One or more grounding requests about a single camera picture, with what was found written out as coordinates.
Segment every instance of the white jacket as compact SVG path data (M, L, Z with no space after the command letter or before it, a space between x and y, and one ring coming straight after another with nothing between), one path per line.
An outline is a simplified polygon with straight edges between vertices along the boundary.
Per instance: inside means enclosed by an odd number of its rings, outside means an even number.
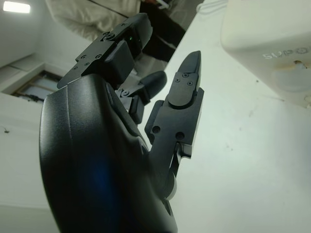
M92 1L46 0L55 21L91 41L139 13L140 0Z

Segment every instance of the white table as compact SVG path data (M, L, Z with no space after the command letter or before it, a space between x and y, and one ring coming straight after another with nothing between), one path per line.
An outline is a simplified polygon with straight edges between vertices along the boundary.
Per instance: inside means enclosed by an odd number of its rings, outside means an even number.
M179 233L309 233L311 112L282 101L223 51L224 13L195 17L140 125L143 131L183 59L200 50L201 121L171 201Z

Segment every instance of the white wall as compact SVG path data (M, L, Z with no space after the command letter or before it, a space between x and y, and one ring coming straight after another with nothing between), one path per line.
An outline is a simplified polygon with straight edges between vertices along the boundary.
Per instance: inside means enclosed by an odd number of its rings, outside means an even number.
M0 67L35 52L45 12L43 0L19 0L31 5L29 14L4 12L0 0Z
M91 42L54 22L47 7L43 25L36 53L45 61L47 71L64 76Z
M0 206L2 233L58 233L52 213L44 209Z
M41 108L0 93L0 205L49 208L38 153Z

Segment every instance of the wire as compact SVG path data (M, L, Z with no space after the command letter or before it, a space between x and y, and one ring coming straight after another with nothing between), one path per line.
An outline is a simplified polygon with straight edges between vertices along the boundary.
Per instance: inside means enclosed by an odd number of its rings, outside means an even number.
M218 1L212 1L212 2L207 2L207 3L200 3L196 6L196 12L201 13L204 15L208 15L210 13L213 13L215 11L218 11L220 9L223 9L227 6L228 0L218 0ZM210 10L210 11L202 11L202 9L212 9L214 7L220 6L216 9Z

